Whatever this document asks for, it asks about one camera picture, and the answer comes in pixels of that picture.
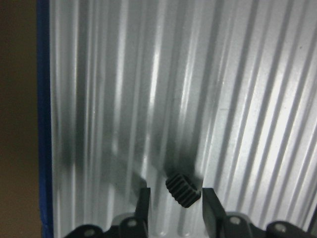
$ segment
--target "blue edge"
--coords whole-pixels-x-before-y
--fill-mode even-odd
[[[53,238],[49,7],[49,0],[37,0],[39,191],[43,238]]]

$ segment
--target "ridged aluminum panel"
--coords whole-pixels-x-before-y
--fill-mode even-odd
[[[151,237],[207,237],[177,169],[264,228],[317,204],[317,1],[52,0],[54,233],[152,189]]]

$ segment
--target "screw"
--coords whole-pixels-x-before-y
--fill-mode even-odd
[[[135,227],[137,225],[137,221],[135,219],[130,219],[127,223],[129,227]]]
[[[276,223],[274,228],[279,232],[283,232],[283,233],[286,232],[286,226],[284,226],[283,224]]]
[[[231,222],[232,224],[238,225],[238,224],[240,224],[241,219],[238,218],[238,217],[230,217],[230,222]]]
[[[84,237],[92,237],[95,234],[95,230],[94,229],[89,229],[86,230],[84,233]]]

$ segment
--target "gear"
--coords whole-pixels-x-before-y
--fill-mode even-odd
[[[201,197],[201,192],[183,174],[174,174],[166,180],[166,187],[174,199],[183,207],[188,208]]]

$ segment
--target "small black gear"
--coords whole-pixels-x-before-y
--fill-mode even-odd
[[[173,174],[166,180],[166,187],[175,200],[183,207],[190,207],[201,197],[201,192],[183,174]]]

